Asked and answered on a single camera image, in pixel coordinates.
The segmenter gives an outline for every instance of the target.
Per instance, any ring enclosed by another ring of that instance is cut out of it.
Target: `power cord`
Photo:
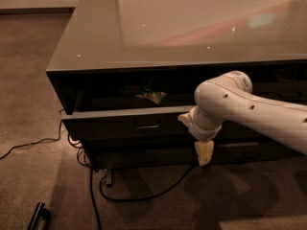
[[[112,198],[108,195],[105,194],[104,192],[104,184],[105,184],[105,180],[106,180],[106,175],[103,176],[103,178],[101,179],[100,181],[100,184],[99,184],[99,190],[100,190],[100,193],[101,195],[107,199],[107,200],[110,200],[110,201],[115,201],[115,202],[136,202],[136,201],[144,201],[144,200],[150,200],[150,199],[154,199],[156,197],[159,197],[159,196],[163,196],[165,195],[166,193],[170,192],[171,190],[173,190],[184,178],[185,176],[190,172],[192,171],[194,168],[196,168],[197,165],[193,165],[191,168],[189,168],[185,173],[184,175],[170,188],[168,188],[167,190],[165,191],[162,191],[161,193],[157,194],[157,195],[150,195],[150,196],[146,196],[146,197],[140,197],[140,198]]]
[[[23,144],[23,145],[14,146],[14,147],[12,147],[11,149],[9,149],[9,151],[8,151],[6,154],[4,154],[3,156],[1,156],[1,157],[0,157],[0,160],[6,158],[6,157],[7,157],[13,150],[15,150],[15,149],[20,149],[20,148],[27,147],[27,146],[37,145],[37,144],[42,143],[42,142],[44,142],[44,141],[49,141],[50,143],[51,143],[51,142],[57,142],[57,141],[59,141],[59,140],[60,140],[60,137],[61,137],[61,132],[60,132],[61,126],[62,126],[62,121],[60,121],[60,123],[59,123],[59,136],[58,136],[58,138],[56,138],[56,139],[55,139],[55,138],[44,138],[44,139],[41,139],[41,140],[38,141],[38,142],[32,142],[32,143],[27,143],[27,144]]]
[[[67,134],[67,141],[72,146],[73,148],[77,149],[77,161],[81,166],[84,167],[90,167],[91,164],[87,161],[87,155],[86,152],[84,151],[84,148],[81,144],[81,141],[78,141],[74,143],[74,141],[71,139],[70,134]]]
[[[97,220],[97,225],[98,225],[98,229],[102,230],[102,224],[100,222],[100,218],[99,218],[99,213],[97,210],[97,205],[95,202],[95,197],[94,197],[94,193],[93,193],[93,168],[90,167],[90,181],[89,181],[89,190],[90,190],[90,196],[92,198],[92,203],[93,203],[93,207],[94,207],[94,211],[95,211],[95,215],[96,215],[96,220]]]

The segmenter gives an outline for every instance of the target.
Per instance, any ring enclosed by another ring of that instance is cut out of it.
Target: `object in drawer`
[[[139,85],[125,83],[120,87],[119,92],[123,96],[135,96],[147,99],[155,104],[160,104],[167,96],[167,93],[161,91],[160,83],[156,78],[147,78],[142,80]]]
[[[277,81],[297,81],[297,68],[295,66],[285,67],[274,71]]]

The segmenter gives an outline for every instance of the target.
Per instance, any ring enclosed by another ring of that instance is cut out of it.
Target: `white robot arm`
[[[178,119],[203,144],[208,144],[228,120],[307,155],[307,106],[260,98],[251,92],[250,78],[240,71],[206,80],[195,91],[197,105]],[[203,151],[197,145],[196,149],[201,156]]]

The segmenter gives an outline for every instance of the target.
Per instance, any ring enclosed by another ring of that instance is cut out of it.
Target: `dresser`
[[[95,170],[194,163],[177,116],[201,82],[240,70],[307,104],[306,24],[306,0],[80,0],[46,72]],[[213,163],[293,154],[231,122],[215,144]]]

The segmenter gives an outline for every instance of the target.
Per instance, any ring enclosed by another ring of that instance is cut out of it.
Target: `reflective top surface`
[[[307,0],[81,0],[47,71],[307,58]]]

